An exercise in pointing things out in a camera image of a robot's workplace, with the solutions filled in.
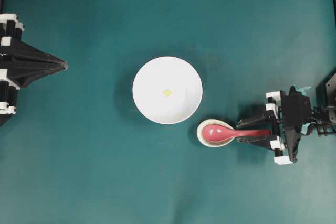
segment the teal table surface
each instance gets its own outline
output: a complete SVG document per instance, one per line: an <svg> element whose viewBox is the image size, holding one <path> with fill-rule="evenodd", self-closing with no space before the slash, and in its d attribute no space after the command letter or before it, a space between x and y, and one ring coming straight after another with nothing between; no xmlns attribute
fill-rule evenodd
<svg viewBox="0 0 336 224"><path fill-rule="evenodd" d="M332 0L5 0L23 41L67 71L20 91L0 128L0 223L336 223L336 137L304 137L298 163L231 143L207 148L204 119L235 125L292 84L336 68ZM203 100L159 125L132 81L155 57L190 62Z"/></svg>

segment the red spoon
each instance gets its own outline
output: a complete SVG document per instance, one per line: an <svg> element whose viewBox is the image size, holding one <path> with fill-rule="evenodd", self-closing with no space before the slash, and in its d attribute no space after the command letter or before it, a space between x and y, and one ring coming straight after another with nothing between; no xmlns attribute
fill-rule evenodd
<svg viewBox="0 0 336 224"><path fill-rule="evenodd" d="M202 136L209 142L219 143L229 141L232 137L239 136L265 136L270 135L269 130L232 130L217 124L205 126L202 129Z"/></svg>

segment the bowl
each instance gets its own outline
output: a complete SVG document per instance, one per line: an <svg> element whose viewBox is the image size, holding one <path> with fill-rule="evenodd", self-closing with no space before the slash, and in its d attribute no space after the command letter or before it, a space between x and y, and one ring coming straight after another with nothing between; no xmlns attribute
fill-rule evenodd
<svg viewBox="0 0 336 224"><path fill-rule="evenodd" d="M189 118L202 100L202 81L185 60L165 56L147 62L136 74L133 99L149 120L161 124Z"/></svg>
<svg viewBox="0 0 336 224"><path fill-rule="evenodd" d="M222 146L225 146L225 145L231 143L235 139L235 137L233 136L233 137L227 138L227 139L225 139L223 141L219 141L219 142L210 142L210 141L208 141L203 136L203 129L205 127L207 127L209 125L213 125L213 124L220 125L220 126L223 126L223 127L226 127L228 129L233 130L233 128L229 124L227 124L227 123L225 123L223 121L220 121L220 120L217 120L217 119L208 119L208 120L205 120L202 123L200 123L200 125L197 127L197 131L196 131L197 138L198 138L198 140L203 145L205 145L207 147L222 147Z"/></svg>

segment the small yellow object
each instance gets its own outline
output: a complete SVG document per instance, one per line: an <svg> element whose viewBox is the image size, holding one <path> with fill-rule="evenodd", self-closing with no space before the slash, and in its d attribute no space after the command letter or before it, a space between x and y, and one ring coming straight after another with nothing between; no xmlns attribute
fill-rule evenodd
<svg viewBox="0 0 336 224"><path fill-rule="evenodd" d="M166 96L166 97L170 97L172 95L172 91L170 89L165 89L163 90L163 94Z"/></svg>

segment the white bracket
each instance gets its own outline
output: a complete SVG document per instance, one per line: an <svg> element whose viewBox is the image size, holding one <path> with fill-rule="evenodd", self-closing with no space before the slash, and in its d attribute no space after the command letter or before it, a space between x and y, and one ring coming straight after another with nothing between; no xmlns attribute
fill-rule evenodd
<svg viewBox="0 0 336 224"><path fill-rule="evenodd" d="M17 90L21 89L17 84L15 84L14 82L12 82L7 78L7 71L8 71L7 69L0 69L0 81L8 81L9 86L13 86Z"/></svg>
<svg viewBox="0 0 336 224"><path fill-rule="evenodd" d="M24 31L25 28L24 28L24 25L19 22L16 14L14 13L4 13L4 14L0 14L0 23L3 23L4 24L4 29L6 30L6 23L8 20L13 20L15 22L15 28L19 28L21 29L21 31Z"/></svg>
<svg viewBox="0 0 336 224"><path fill-rule="evenodd" d="M273 110L275 118L276 118L276 119L279 119L279 118L278 118L278 111L279 111L279 108L278 108L278 106L276 106L274 103L267 103L267 104L266 104L266 110L267 110L267 111L269 111L269 110Z"/></svg>
<svg viewBox="0 0 336 224"><path fill-rule="evenodd" d="M1 38L1 46L10 46L12 43L12 38L11 37L2 37Z"/></svg>
<svg viewBox="0 0 336 224"><path fill-rule="evenodd" d="M15 115L16 107L9 106L7 102L0 102L0 114L2 115Z"/></svg>
<svg viewBox="0 0 336 224"><path fill-rule="evenodd" d="M275 92L268 92L266 93L266 99L272 97L275 102L277 103L277 105L281 104L281 93L280 91L275 91Z"/></svg>
<svg viewBox="0 0 336 224"><path fill-rule="evenodd" d="M289 156L274 157L274 163L276 163L278 165L293 164L293 162L291 160L289 160Z"/></svg>
<svg viewBox="0 0 336 224"><path fill-rule="evenodd" d="M271 148L274 149L280 149L280 150L284 150L285 149L285 144L282 141L282 138L280 136L277 136L276 140L271 140Z"/></svg>

